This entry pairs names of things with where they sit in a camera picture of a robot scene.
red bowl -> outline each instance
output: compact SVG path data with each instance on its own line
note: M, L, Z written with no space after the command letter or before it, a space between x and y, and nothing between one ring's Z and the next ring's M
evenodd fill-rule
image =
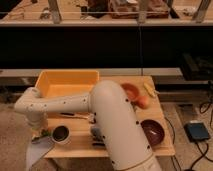
M123 83L121 84L121 87L125 90L127 97L131 102L136 102L138 100L140 92L135 85L131 83Z
M163 141L165 132L158 122L147 119L141 122L141 126L151 146L155 146Z

white cup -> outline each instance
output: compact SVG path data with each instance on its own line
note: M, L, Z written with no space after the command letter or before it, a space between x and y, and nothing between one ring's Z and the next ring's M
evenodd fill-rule
M56 127L52 131L52 140L59 145L67 144L70 141L69 128L64 125Z

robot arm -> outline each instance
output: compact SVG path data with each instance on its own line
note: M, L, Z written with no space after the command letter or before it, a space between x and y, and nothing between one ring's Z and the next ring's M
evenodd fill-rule
M29 88L15 110L36 127L44 112L92 112L115 170L161 170L124 90L112 81L97 83L90 93L49 99Z

gray cloth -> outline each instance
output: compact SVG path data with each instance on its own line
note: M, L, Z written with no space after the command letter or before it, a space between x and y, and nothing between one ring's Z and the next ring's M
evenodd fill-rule
M39 138L35 142L30 142L26 155L26 171L41 159L47 152L54 147L54 142L50 136Z

yellow plastic bin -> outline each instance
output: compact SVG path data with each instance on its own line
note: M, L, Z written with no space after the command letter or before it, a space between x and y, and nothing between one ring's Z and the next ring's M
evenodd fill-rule
M88 92L98 81L96 70L44 70L35 87L48 98Z

